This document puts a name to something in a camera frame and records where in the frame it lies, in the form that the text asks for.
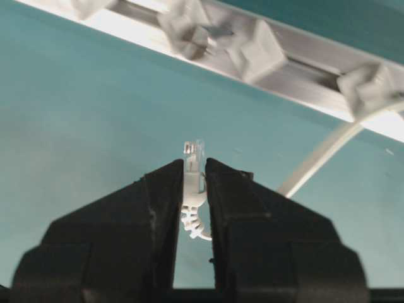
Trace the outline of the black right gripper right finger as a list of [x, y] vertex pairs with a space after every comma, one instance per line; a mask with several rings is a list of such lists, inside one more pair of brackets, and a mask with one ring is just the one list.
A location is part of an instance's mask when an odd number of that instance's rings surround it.
[[226, 302], [369, 302], [332, 221], [210, 158], [215, 286]]

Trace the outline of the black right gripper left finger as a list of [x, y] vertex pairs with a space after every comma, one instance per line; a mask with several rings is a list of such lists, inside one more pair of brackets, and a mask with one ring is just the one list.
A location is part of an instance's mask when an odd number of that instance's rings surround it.
[[11, 302], [156, 302], [174, 281], [182, 160], [54, 220], [27, 251]]

